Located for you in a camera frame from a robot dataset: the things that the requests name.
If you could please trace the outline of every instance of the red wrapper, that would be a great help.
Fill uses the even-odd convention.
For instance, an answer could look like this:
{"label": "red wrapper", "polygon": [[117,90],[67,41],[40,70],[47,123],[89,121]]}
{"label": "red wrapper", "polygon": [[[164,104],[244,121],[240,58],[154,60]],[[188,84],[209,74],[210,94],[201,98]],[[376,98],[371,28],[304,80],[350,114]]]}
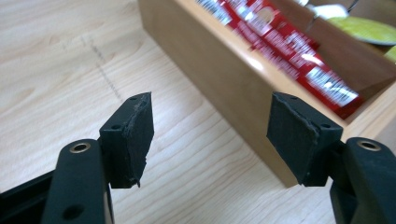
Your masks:
{"label": "red wrapper", "polygon": [[251,48],[277,65],[314,94],[342,119],[362,104],[359,95],[326,65],[316,53],[318,44],[292,26],[267,0],[197,0],[216,4],[212,13],[241,35]]}

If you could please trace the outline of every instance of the wooden table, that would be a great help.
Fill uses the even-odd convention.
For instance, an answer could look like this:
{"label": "wooden table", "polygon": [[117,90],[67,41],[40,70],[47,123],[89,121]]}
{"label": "wooden table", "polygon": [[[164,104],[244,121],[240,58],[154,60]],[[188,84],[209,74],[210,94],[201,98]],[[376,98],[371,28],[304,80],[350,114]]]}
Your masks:
{"label": "wooden table", "polygon": [[8,0],[0,18],[0,191],[152,91],[148,165],[141,189],[112,191],[116,223],[334,223],[329,186],[285,189],[145,33],[136,1]]}

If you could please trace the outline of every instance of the yellow object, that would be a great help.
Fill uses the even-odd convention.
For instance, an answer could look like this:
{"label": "yellow object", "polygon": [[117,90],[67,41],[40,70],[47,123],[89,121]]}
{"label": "yellow object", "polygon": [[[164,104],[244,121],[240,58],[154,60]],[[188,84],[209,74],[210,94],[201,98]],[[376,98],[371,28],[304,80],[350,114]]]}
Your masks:
{"label": "yellow object", "polygon": [[391,48],[386,54],[385,57],[391,59],[396,63],[396,47]]}
{"label": "yellow object", "polygon": [[334,17],[329,22],[361,41],[384,46],[396,45],[396,28],[358,17]]}

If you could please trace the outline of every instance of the wooden crate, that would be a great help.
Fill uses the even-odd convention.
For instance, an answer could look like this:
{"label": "wooden crate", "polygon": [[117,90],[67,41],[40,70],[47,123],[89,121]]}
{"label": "wooden crate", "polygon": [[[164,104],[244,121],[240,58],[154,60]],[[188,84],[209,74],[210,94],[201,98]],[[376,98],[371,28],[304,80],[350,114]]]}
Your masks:
{"label": "wooden crate", "polygon": [[[301,29],[312,20],[312,13],[291,0],[276,5]],[[251,51],[194,0],[140,0],[139,6],[148,33],[286,186],[296,184],[295,178],[265,137],[273,91],[296,95],[342,125],[343,140],[369,137],[395,148],[396,66],[326,21],[316,21],[307,34],[346,83],[370,98],[349,120]]]}

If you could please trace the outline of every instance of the metal screw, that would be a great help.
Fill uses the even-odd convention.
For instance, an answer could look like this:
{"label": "metal screw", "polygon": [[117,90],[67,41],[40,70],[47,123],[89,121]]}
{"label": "metal screw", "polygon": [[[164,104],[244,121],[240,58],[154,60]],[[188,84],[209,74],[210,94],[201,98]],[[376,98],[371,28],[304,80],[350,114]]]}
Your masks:
{"label": "metal screw", "polygon": [[90,149],[91,144],[89,143],[78,143],[70,148],[71,153],[81,153]]}
{"label": "metal screw", "polygon": [[379,151],[381,150],[381,146],[377,145],[374,142],[369,142],[369,141],[363,141],[360,140],[358,142],[358,145],[366,150],[370,150],[370,151]]}

